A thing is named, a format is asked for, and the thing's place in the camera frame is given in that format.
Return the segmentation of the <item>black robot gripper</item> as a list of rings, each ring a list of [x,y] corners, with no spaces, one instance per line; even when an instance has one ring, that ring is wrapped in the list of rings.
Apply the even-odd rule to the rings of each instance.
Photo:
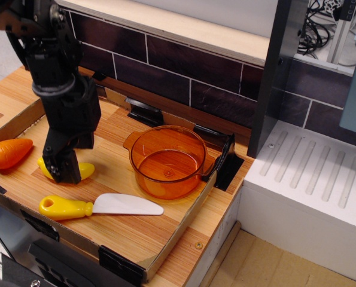
[[[79,75],[39,97],[49,125],[42,155],[45,168],[56,183],[78,184],[81,173],[73,149],[93,149],[101,118],[95,82]]]

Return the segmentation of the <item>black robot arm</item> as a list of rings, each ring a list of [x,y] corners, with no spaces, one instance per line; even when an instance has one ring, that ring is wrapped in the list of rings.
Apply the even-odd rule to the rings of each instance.
[[[101,118],[95,82],[79,73],[80,42],[56,1],[0,1],[0,30],[31,73],[49,130],[42,152],[57,183],[77,184],[76,149],[92,149]]]

